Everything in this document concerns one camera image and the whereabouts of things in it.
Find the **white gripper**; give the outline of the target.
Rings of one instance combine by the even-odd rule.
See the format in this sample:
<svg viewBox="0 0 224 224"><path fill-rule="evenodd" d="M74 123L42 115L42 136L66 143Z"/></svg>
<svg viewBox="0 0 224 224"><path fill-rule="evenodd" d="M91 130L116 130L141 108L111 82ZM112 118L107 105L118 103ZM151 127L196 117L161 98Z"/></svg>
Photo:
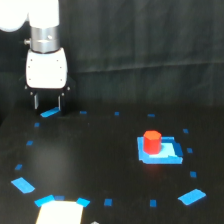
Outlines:
<svg viewBox="0 0 224 224"><path fill-rule="evenodd" d="M35 53L28 51L26 60L26 83L33 89L62 89L67 82L67 60L65 51L60 48L58 51L49 54ZM34 109L39 107L38 92L32 92ZM62 115L65 115L66 103L65 93L58 96L58 107Z"/></svg>

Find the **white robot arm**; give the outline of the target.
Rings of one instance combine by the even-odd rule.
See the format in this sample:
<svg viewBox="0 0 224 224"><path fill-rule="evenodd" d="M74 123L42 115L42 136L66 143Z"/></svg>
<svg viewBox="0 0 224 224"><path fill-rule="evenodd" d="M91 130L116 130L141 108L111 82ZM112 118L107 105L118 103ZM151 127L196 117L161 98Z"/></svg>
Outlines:
<svg viewBox="0 0 224 224"><path fill-rule="evenodd" d="M59 0L0 0L0 30L15 32L28 21L26 87L39 107L39 90L60 90L56 111L65 111L68 66L59 37Z"/></svg>

